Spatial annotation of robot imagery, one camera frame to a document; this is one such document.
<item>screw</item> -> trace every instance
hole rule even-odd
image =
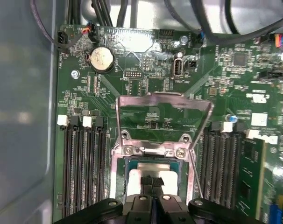
[[[180,42],[181,42],[182,45],[188,44],[188,36],[181,36]]]
[[[73,70],[73,71],[71,72],[71,77],[72,77],[73,79],[78,79],[78,78],[79,78],[79,72],[76,71],[76,70]]]
[[[196,201],[194,201],[194,203],[195,203],[196,205],[198,205],[198,206],[202,206],[202,205],[203,205],[203,202],[200,201],[200,200],[196,200]]]
[[[162,197],[164,200],[170,200],[170,196],[168,196],[168,195],[163,195],[163,197]]]
[[[115,206],[117,203],[116,202],[110,202],[108,205],[109,206]]]
[[[176,157],[178,158],[184,158],[186,156],[186,152],[183,148],[179,148],[177,151],[176,151]]]
[[[126,146],[124,148],[125,155],[131,155],[133,153],[133,149],[130,146]]]

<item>white label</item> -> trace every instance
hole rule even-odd
[[[258,103],[258,104],[265,104],[267,103],[267,99],[270,98],[269,94],[257,94],[257,93],[247,93],[246,94],[247,98],[253,98],[253,103]]]
[[[278,136],[276,136],[276,135],[271,135],[271,136],[260,135],[259,133],[260,133],[259,130],[248,129],[247,130],[247,138],[248,139],[262,139],[266,143],[269,143],[271,145],[277,145]]]
[[[268,114],[266,113],[252,113],[252,126],[267,126]]]

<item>green circuit board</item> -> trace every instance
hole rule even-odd
[[[73,38],[82,28],[64,25],[60,37],[68,41],[66,38]],[[103,167],[97,168],[96,163],[92,168],[103,174],[102,198],[110,197],[111,149],[118,138],[116,98],[122,95],[142,97],[148,92],[177,92],[188,99],[213,102],[214,110],[208,125],[221,124],[230,114],[238,118],[237,123],[242,123],[242,134],[254,135],[244,137],[240,142],[237,168],[240,178],[235,189],[237,201],[234,208],[267,222],[269,205],[276,196],[272,169],[283,152],[283,57],[274,43],[259,39],[232,46],[215,46],[191,32],[108,27],[96,27],[93,39],[97,41],[92,42],[84,35],[68,53],[59,54],[57,115],[76,116],[80,122],[83,116],[88,116],[92,117],[93,124],[102,118],[100,124],[106,131],[104,143],[101,142],[104,151],[101,155],[96,152],[94,156],[102,158]],[[110,70],[96,71],[87,62],[87,54],[96,47],[110,49],[113,54]],[[179,75],[174,74],[176,58],[180,58],[182,66]],[[73,71],[78,77],[71,76]],[[128,130],[133,139],[151,142],[178,141],[183,133],[194,137],[202,119],[203,113],[199,111],[178,110],[165,104],[121,110],[122,129]],[[59,126],[56,137],[54,221],[65,216],[62,210],[66,132]],[[95,138],[101,138],[101,132]],[[234,142],[236,137],[227,135],[225,138],[232,138]],[[201,138],[195,147],[199,170],[203,163],[204,141],[205,138]],[[84,178],[88,172],[86,155],[81,161],[82,191],[79,194],[82,196],[87,185]],[[188,175],[188,166],[182,167],[182,173]],[[116,197],[120,200],[125,194],[124,175],[124,170],[117,173]],[[182,176],[181,179],[182,189],[186,188],[186,178]],[[186,194],[180,187],[178,191],[181,197]],[[198,196],[196,186],[193,194]]]

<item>cable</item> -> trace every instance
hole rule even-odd
[[[195,34],[201,33],[201,30],[191,27],[187,22],[185,22],[181,18],[181,16],[176,12],[175,8],[171,4],[170,0],[164,0],[164,4],[165,4],[166,8],[168,9],[169,13],[171,14],[171,16],[175,20],[177,20],[180,24],[182,24],[182,26],[184,26],[187,30],[190,30],[191,32],[193,32]]]
[[[73,0],[74,24],[80,25],[80,0]]]
[[[100,8],[99,1],[98,0],[92,0],[92,6],[95,9],[95,13],[96,13],[96,16],[97,16],[97,19],[98,19],[100,26],[106,26],[105,20],[102,17],[102,11],[101,11],[101,8]]]
[[[231,10],[232,10],[232,0],[225,0],[225,14],[226,14],[227,24],[229,25],[232,34],[240,34],[234,24]]]
[[[73,0],[68,0],[67,24],[73,23]]]
[[[99,3],[100,3],[101,10],[102,10],[102,13],[103,13],[103,16],[104,16],[104,19],[106,21],[107,26],[113,27],[113,22],[112,22],[112,19],[110,18],[106,1],[105,0],[99,0]]]
[[[237,44],[241,43],[256,37],[260,37],[263,35],[266,35],[270,32],[273,32],[280,27],[283,26],[283,18],[280,19],[279,21],[266,26],[262,29],[259,29],[255,32],[245,34],[245,35],[239,35],[239,36],[234,36],[230,38],[219,38],[216,35],[214,35],[211,31],[211,28],[209,26],[209,22],[207,20],[206,14],[205,14],[205,9],[202,3],[202,0],[190,0],[191,6],[193,8],[193,12],[200,23],[202,30],[207,38],[208,41],[214,43],[214,44],[221,44],[221,45],[229,45],[229,44]]]
[[[30,8],[31,8],[31,11],[32,11],[33,16],[35,18],[35,21],[36,21],[39,29],[42,31],[43,35],[47,38],[47,40],[49,40],[51,43],[53,43],[57,47],[62,48],[62,49],[68,49],[68,48],[72,47],[73,45],[75,45],[78,42],[78,40],[83,36],[84,32],[78,33],[68,44],[62,44],[62,43],[55,41],[50,36],[50,34],[47,32],[45,26],[42,23],[42,20],[39,16],[39,13],[38,13],[38,10],[37,10],[36,4],[35,4],[35,0],[30,0]]]
[[[137,28],[138,1],[131,0],[130,28]]]
[[[121,0],[121,8],[117,19],[117,27],[123,27],[125,22],[128,0]]]

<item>ram slot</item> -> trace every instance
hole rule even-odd
[[[207,157],[207,168],[206,168],[206,175],[205,175],[205,192],[204,192],[204,198],[207,200],[210,200],[210,196],[211,196],[214,150],[215,150],[215,133],[210,133],[209,134],[208,157]]]
[[[96,130],[96,152],[97,152],[97,178],[96,178],[96,202],[105,199],[105,164],[106,164],[106,133],[104,128]]]
[[[228,195],[228,191],[227,191],[227,179],[228,179],[228,172],[229,172],[229,163],[230,163],[230,153],[232,151],[231,149],[231,134],[226,134],[226,143],[224,145],[224,154],[223,154],[223,160],[224,160],[224,167],[222,169],[222,176],[223,176],[223,181],[224,184],[221,186],[220,190],[222,192],[222,195],[220,197],[220,201],[219,204],[225,206],[226,205],[226,198]]]
[[[241,147],[242,147],[242,140],[244,139],[245,135],[243,133],[235,134],[234,138],[236,138],[236,158],[235,158],[235,171],[233,175],[233,191],[232,191],[232,204],[231,207],[234,208],[236,205],[236,192],[237,192],[237,182],[239,176],[239,164],[241,158]]]
[[[226,195],[226,204],[223,204],[229,209],[232,209],[232,198],[233,198],[233,184],[234,184],[234,173],[236,170],[235,163],[236,163],[236,153],[237,153],[237,139],[235,135],[231,138],[230,142],[230,153],[228,156],[228,174],[227,174],[227,182],[226,186],[227,188],[224,190],[227,190]]]
[[[72,130],[64,128],[64,176],[63,176],[63,218],[70,213],[70,176],[71,176]]]
[[[200,165],[200,185],[202,192],[205,192],[205,178],[207,169],[207,157],[208,157],[208,146],[209,146],[209,130],[206,128],[203,134],[202,151],[201,151],[201,165]]]
[[[93,171],[94,171],[94,155],[95,155],[95,132],[91,129],[87,129],[85,132],[86,138],[86,188],[85,188],[85,198],[86,206],[91,206],[94,198],[94,181],[93,181]]]
[[[225,159],[225,154],[227,152],[227,134],[221,134],[220,138],[220,143],[219,143],[219,148],[216,148],[216,154],[218,155],[217,157],[217,178],[216,178],[216,182],[215,182],[215,203],[220,204],[220,199],[221,196],[223,194],[222,191],[222,187],[225,185],[223,184],[223,181],[225,180],[225,163],[226,163],[226,159]]]
[[[81,210],[82,204],[82,186],[83,186],[83,173],[84,173],[84,131],[82,128],[79,130],[79,138],[77,139],[77,148],[76,148],[76,180],[75,180],[75,211]]]
[[[80,129],[79,127],[73,127],[72,130],[72,153],[71,153],[71,205],[70,214],[78,211],[76,202],[78,196],[78,169],[79,165],[79,150],[80,150]]]

